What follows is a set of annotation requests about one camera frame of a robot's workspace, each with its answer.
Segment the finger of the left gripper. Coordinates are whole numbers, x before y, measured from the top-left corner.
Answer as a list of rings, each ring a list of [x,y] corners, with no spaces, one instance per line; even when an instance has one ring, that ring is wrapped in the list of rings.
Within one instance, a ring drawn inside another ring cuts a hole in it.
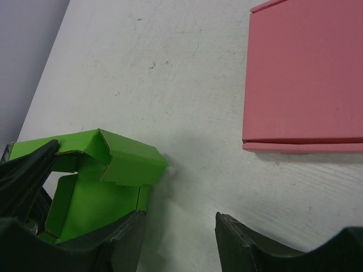
[[[28,155],[1,164],[1,217],[45,225],[52,199],[43,185],[57,161],[59,146],[54,139]]]

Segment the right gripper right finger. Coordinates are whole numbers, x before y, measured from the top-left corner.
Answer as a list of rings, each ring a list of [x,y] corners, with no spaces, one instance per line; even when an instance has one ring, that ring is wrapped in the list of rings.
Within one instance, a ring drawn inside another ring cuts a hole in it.
[[[362,271],[362,227],[346,227],[306,253],[220,212],[215,234],[222,271]]]

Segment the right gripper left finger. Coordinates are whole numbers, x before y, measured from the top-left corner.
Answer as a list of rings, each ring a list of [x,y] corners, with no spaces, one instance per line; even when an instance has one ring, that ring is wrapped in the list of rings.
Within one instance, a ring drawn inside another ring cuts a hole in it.
[[[1,219],[1,271],[136,271],[146,213],[134,210],[85,235],[51,244],[13,218]]]

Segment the green paper box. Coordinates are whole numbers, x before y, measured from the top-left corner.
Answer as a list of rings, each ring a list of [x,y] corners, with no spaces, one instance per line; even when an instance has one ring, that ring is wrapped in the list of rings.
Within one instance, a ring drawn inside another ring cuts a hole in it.
[[[150,188],[168,163],[153,146],[102,129],[14,143],[10,160],[57,140],[57,161],[43,185],[52,199],[40,237],[59,244],[146,210]]]

